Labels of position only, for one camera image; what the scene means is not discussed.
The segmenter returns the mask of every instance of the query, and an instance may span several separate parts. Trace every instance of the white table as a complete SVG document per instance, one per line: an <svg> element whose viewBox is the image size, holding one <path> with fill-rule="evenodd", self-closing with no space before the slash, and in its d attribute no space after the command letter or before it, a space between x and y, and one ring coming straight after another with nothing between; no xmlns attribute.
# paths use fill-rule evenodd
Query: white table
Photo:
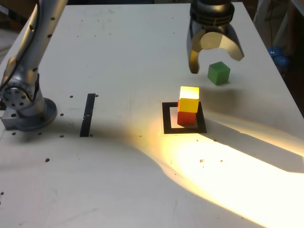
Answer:
<svg viewBox="0 0 304 228"><path fill-rule="evenodd" d="M1 227L304 225L304 121L250 17L235 3L244 59L203 51L193 75L189 8L65 8L39 66L56 120L14 136L0 125ZM207 79L218 61L231 68L227 85ZM162 102L181 85L200 87L207 134L163 134ZM99 95L93 137L80 138L88 93Z"/></svg>

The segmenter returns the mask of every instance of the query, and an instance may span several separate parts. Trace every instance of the stacked cubes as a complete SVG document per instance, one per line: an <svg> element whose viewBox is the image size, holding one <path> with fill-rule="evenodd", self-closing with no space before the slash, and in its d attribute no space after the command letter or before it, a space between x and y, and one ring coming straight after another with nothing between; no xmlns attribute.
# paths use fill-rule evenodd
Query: stacked cubes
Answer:
<svg viewBox="0 0 304 228"><path fill-rule="evenodd" d="M200 89L198 87L180 87L180 100L178 102L177 124L193 126L199 107Z"/></svg>

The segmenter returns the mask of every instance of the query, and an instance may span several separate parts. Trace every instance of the robotic arm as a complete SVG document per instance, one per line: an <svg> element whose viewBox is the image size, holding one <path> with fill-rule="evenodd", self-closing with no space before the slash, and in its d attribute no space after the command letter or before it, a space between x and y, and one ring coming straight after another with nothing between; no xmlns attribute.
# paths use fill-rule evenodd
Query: robotic arm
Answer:
<svg viewBox="0 0 304 228"><path fill-rule="evenodd" d="M230 25L233 13L234 6L230 0L194 0L191 3L187 51L193 74L200 69L199 53L203 49L225 49L237 61L244 57L238 37Z"/></svg>
<svg viewBox="0 0 304 228"><path fill-rule="evenodd" d="M11 57L0 85L0 99L7 109L2 122L7 130L32 131L52 122L57 115L53 101L42 96L38 66L67 0L37 0L17 55ZM187 38L189 67L198 73L203 49L224 48L233 59L244 57L230 26L234 7L230 0L194 0L190 8Z"/></svg>
<svg viewBox="0 0 304 228"><path fill-rule="evenodd" d="M17 55L11 57L0 85L7 106L2 122L7 130L32 131L57 115L53 101L42 96L38 66L67 0L37 0Z"/></svg>

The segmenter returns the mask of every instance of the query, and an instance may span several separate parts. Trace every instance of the wooden block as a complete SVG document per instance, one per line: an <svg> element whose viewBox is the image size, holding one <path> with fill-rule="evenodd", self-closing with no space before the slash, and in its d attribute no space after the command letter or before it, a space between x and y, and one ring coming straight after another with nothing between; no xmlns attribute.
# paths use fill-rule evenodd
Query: wooden block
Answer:
<svg viewBox="0 0 304 228"><path fill-rule="evenodd" d="M197 113L199 107L200 89L198 87L180 87L178 111Z"/></svg>
<svg viewBox="0 0 304 228"><path fill-rule="evenodd" d="M228 82L230 68L223 62L211 64L208 70L208 78L214 84L222 85Z"/></svg>
<svg viewBox="0 0 304 228"><path fill-rule="evenodd" d="M196 113L177 112L177 124L180 126L193 126L196 121Z"/></svg>

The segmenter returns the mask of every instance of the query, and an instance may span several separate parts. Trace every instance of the black square outline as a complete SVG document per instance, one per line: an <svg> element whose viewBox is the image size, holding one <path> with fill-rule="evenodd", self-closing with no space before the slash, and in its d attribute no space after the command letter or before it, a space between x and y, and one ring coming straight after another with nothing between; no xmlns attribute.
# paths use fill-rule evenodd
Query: black square outline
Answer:
<svg viewBox="0 0 304 228"><path fill-rule="evenodd" d="M207 133L205 118L201 102L199 102L199 109L196 113L197 127L195 128L172 128L170 108L177 107L177 102L163 102L162 103L162 120L164 134L189 134L189 133Z"/></svg>

